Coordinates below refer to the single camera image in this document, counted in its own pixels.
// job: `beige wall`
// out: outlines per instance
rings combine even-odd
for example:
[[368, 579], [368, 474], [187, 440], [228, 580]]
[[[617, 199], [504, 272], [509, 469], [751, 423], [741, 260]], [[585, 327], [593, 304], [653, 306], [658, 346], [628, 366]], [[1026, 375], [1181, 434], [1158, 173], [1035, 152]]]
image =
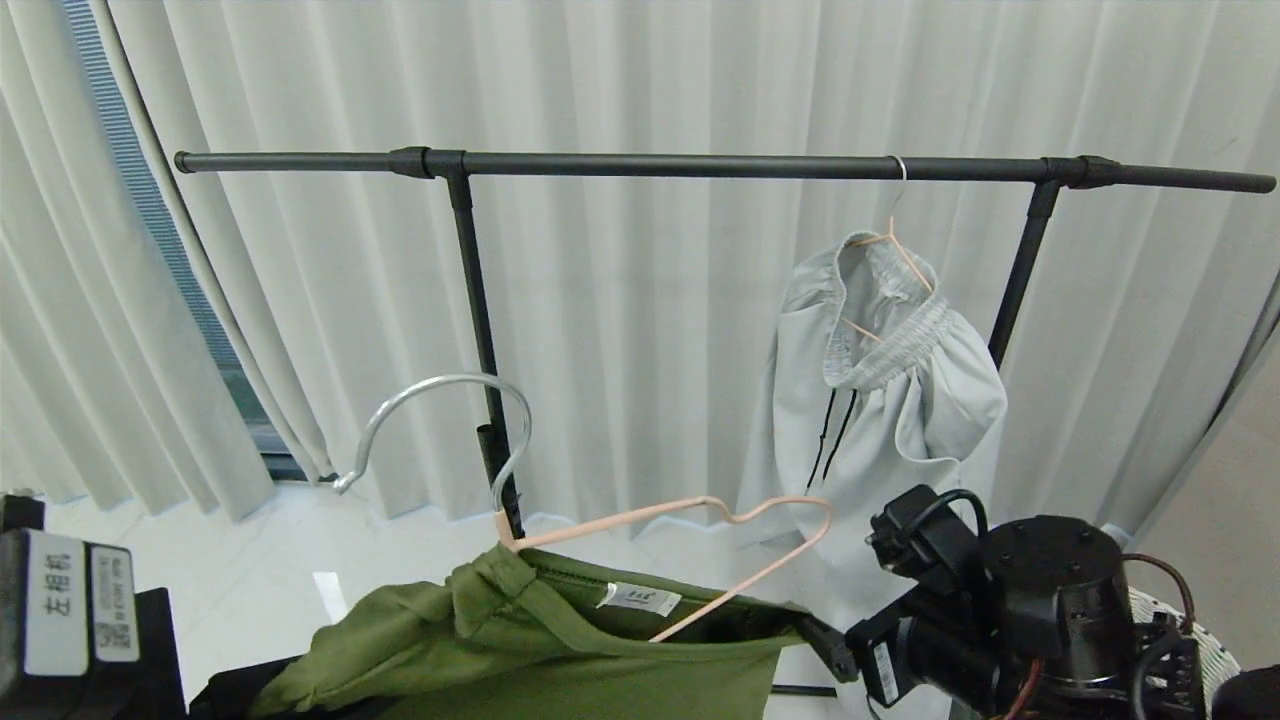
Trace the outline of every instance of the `beige wall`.
[[[1198, 620], [1242, 666], [1280, 662], [1280, 332], [1135, 547], [1187, 575]], [[1178, 602], [1153, 569], [1133, 566], [1129, 579]]]

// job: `horizontal black rod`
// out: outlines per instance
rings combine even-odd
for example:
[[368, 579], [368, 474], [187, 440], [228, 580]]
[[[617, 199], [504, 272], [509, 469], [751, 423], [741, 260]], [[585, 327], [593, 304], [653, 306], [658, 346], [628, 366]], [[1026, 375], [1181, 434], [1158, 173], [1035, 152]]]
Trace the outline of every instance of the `horizontal black rod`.
[[[457, 152], [402, 149], [394, 152], [178, 152], [174, 165], [184, 173], [229, 170], [404, 172], [406, 158], [422, 159], [426, 176], [462, 170], [476, 176], [613, 176], [694, 178], [899, 179], [895, 158], [833, 158], [787, 155], [586, 155], [543, 152]], [[433, 167], [448, 158], [461, 168]], [[908, 178], [920, 181], [1046, 182], [1065, 187], [1080, 183], [1138, 184], [1271, 192], [1271, 176], [1153, 168], [1091, 165], [1082, 158], [902, 158]]]

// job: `green t-shirt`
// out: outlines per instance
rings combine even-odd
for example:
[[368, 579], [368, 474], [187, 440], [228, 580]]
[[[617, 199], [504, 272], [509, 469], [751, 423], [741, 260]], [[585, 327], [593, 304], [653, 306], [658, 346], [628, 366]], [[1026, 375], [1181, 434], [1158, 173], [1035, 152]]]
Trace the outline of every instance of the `green t-shirt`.
[[[639, 589], [616, 585], [598, 607], [609, 583]], [[803, 642], [792, 621], [804, 610], [737, 597], [666, 642], [648, 642], [718, 594], [497, 546], [444, 587], [370, 593], [315, 634], [250, 715], [404, 697], [381, 717], [756, 719], [778, 653]]]

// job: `black drawstring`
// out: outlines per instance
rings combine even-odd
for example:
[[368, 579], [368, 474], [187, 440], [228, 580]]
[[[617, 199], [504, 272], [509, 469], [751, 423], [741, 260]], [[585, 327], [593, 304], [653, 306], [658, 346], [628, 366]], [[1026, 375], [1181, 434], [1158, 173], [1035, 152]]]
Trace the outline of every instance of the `black drawstring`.
[[[849, 410], [845, 411], [845, 419], [840, 421], [840, 432], [836, 433], [836, 445], [831, 448], [831, 455], [827, 456], [827, 464], [822, 468], [822, 479], [827, 480], [827, 473], [831, 471], [831, 462], [836, 459], [836, 451], [840, 450], [840, 441], [845, 437], [845, 429], [849, 427], [849, 418], [854, 414], [854, 405], [858, 404], [858, 391], [854, 391], [854, 396], [849, 398]], [[827, 415], [822, 420], [822, 434], [818, 436], [818, 456], [813, 459], [813, 470], [809, 471], [809, 482], [804, 487], [804, 493], [809, 495], [813, 489], [813, 479], [818, 477], [818, 465], [822, 465], [822, 448], [827, 443], [827, 428], [831, 425], [831, 410], [836, 406], [836, 391], [831, 391], [831, 400], [827, 401]]]
[[827, 401], [827, 418], [822, 421], [822, 434], [818, 436], [818, 456], [813, 459], [813, 470], [809, 471], [809, 483], [804, 487], [804, 493], [809, 495], [813, 479], [818, 477], [818, 465], [822, 464], [822, 446], [827, 442], [827, 425], [831, 424], [831, 409], [836, 406], [836, 391], [831, 391], [831, 400]]

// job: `window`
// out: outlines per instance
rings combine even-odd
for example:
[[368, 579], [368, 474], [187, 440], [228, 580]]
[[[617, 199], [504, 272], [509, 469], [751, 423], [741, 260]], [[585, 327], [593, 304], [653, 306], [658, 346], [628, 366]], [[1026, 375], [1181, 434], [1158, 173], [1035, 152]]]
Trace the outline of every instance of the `window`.
[[209, 300], [205, 299], [204, 291], [200, 290], [200, 284], [191, 272], [182, 240], [178, 237], [169, 209], [165, 208], [164, 199], [160, 196], [160, 188], [142, 156], [142, 147], [138, 145], [133, 123], [129, 122], [124, 97], [120, 95], [119, 86], [115, 85], [115, 77], [111, 76], [111, 68], [108, 64], [106, 53], [102, 50], [102, 40], [93, 23], [93, 12], [88, 0], [64, 0], [63, 8], [76, 40], [81, 63], [88, 77], [93, 102], [97, 105], [99, 117], [106, 131], [115, 167], [124, 179], [124, 187], [142, 215], [147, 232], [169, 265], [169, 272], [177, 281], [178, 290], [182, 291], [196, 324], [200, 325], [209, 354], [221, 372], [223, 380], [236, 400], [236, 406], [239, 407], [250, 433], [257, 442], [271, 477], [275, 479], [306, 479], [301, 468], [289, 456], [284, 443], [280, 442], [275, 428], [268, 420], [262, 404], [259, 402], [253, 388], [250, 387], [239, 359], [227, 340], [227, 332], [218, 322], [218, 316], [214, 315]]

